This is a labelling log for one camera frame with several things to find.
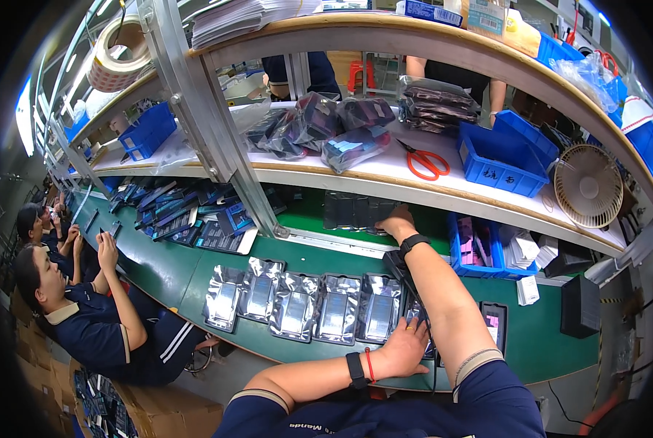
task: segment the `cardboard box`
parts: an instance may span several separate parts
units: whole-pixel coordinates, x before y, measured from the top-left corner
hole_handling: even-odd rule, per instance
[[[80,364],[71,360],[69,383],[73,391],[73,373]],[[166,386],[139,388],[113,382],[140,438],[209,437],[222,421],[223,407],[192,392]],[[76,416],[86,437],[91,432],[83,420],[80,400],[76,399]]]

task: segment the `metal shelf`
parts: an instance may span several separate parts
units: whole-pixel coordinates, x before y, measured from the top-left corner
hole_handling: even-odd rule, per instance
[[[502,43],[467,30],[388,13],[307,15],[272,22],[200,50],[214,65],[314,50],[405,53],[497,78],[569,116],[602,142],[633,175],[653,204],[653,177],[633,145],[594,102],[564,78]]]

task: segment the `barcode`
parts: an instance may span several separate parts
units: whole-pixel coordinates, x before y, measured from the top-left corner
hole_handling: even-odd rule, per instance
[[[480,17],[480,25],[487,26],[490,29],[498,30],[499,26],[496,21],[492,21],[489,18]]]
[[[452,12],[446,11],[445,9],[441,9],[441,8],[434,8],[434,20],[436,21],[455,23],[457,22],[455,18],[456,15]]]

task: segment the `red scissors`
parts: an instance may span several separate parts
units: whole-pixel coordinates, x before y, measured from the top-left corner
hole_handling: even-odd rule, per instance
[[[447,161],[442,159],[439,155],[436,155],[435,153],[428,152],[428,151],[418,151],[417,149],[414,149],[413,147],[402,142],[400,139],[398,139],[397,141],[407,151],[407,164],[409,165],[409,170],[411,170],[413,174],[415,174],[422,180],[436,181],[438,177],[444,177],[450,172],[450,166],[448,165]],[[429,158],[435,158],[436,160],[440,161],[443,164],[445,170],[438,169],[438,167],[436,167],[436,165],[433,162],[431,162]],[[412,160],[418,162],[420,165],[430,170],[431,173],[434,174],[434,176],[430,177],[414,169]]]

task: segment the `red stool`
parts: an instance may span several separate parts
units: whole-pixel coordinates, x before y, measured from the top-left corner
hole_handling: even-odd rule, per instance
[[[368,88],[374,88],[373,63],[368,61],[367,64]],[[348,77],[348,91],[355,92],[356,85],[363,83],[363,61],[351,61],[351,74]]]

